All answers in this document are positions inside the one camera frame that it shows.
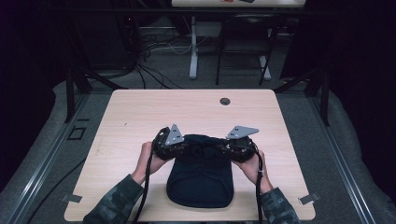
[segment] person's left hand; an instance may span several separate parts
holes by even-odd
[[[151,151],[151,142],[144,143],[140,152],[139,159],[137,161],[136,168],[132,172],[132,179],[139,185],[141,185],[146,179],[146,168],[149,160],[149,154]],[[167,161],[161,160],[157,155],[152,155],[150,174],[157,172]]]

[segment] wooden table top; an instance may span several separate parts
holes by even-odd
[[[247,3],[239,0],[172,0],[173,7],[303,7],[305,0],[255,0]]]
[[[229,105],[219,100],[228,98]],[[99,200],[137,163],[142,143],[152,141],[158,131],[176,124],[181,133],[217,138],[235,126],[260,131],[250,138],[265,153],[269,177],[280,187],[302,220],[315,217],[312,204],[298,198],[308,194],[288,130],[276,96],[270,90],[120,90],[114,91],[93,140],[88,158],[64,217],[81,221]],[[243,221],[257,220],[255,187],[233,164],[234,197],[228,207],[202,209],[171,202],[165,191],[173,166],[169,161],[150,177],[148,197],[140,221]],[[136,203],[133,219],[140,204]]]

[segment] gray carpet floor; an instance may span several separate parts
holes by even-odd
[[[246,71],[240,75],[221,76],[220,84],[215,85],[216,74],[216,39],[203,39],[199,47],[198,77],[189,79],[191,52],[186,48],[170,48],[153,50],[146,61],[139,62],[139,66],[155,69],[151,74],[137,71],[111,78],[113,82],[129,89],[163,89],[165,84],[171,88],[184,89],[274,89],[283,84],[279,79],[283,62],[287,55],[290,37],[284,36],[277,40],[274,57],[269,69],[273,76],[271,81],[265,81],[259,86],[260,77],[257,74],[246,76]],[[188,46],[188,42],[178,42],[178,46]],[[103,76],[113,75],[102,72]],[[88,154],[93,138],[105,112],[111,90],[102,83],[90,79],[93,91],[90,95],[83,95],[76,90],[78,104],[81,105],[74,119],[69,124],[66,118],[65,84],[54,88],[57,94],[56,104],[51,116],[37,137],[34,145],[20,166],[20,169],[9,181],[7,187],[0,194],[0,223],[7,223],[15,216],[15,209],[21,202],[21,196],[29,187],[32,176],[37,167],[56,145],[59,153],[54,155],[54,163],[49,165],[49,172],[43,176],[36,194],[18,212],[19,223],[27,223],[29,217],[39,206],[45,195],[60,181],[60,179],[79,164]],[[337,169],[332,145],[326,135],[318,110],[315,107],[317,99],[306,98],[302,93],[304,83],[285,93],[277,94],[277,99],[287,124],[290,138],[301,165],[305,182],[310,192],[320,196],[314,206],[316,217],[306,223],[362,223],[359,213],[351,200],[345,180]],[[373,182],[365,165],[361,162],[361,153],[357,136],[342,104],[331,93],[329,102],[329,122],[336,143],[345,157],[350,172],[353,174],[361,195],[367,203],[376,223],[396,223],[396,208],[390,199]],[[83,127],[85,133],[80,140],[67,140],[71,133],[70,127]],[[80,165],[74,172],[51,193],[39,207],[32,223],[67,223],[64,220],[64,210],[67,203],[60,199],[65,194],[71,194],[77,183]]]

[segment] controller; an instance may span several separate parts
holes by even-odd
[[[248,161],[257,151],[256,145],[248,136],[258,131],[257,129],[235,126],[224,139],[224,143],[217,145],[216,148],[232,161]],[[154,154],[163,161],[182,155],[188,147],[189,145],[184,143],[184,138],[176,124],[171,129],[168,127],[161,129],[152,143]]]

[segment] desk hole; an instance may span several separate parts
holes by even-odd
[[[220,99],[220,103],[221,103],[222,105],[229,105],[229,104],[231,103],[231,100],[228,99],[228,98],[221,98],[221,99]]]

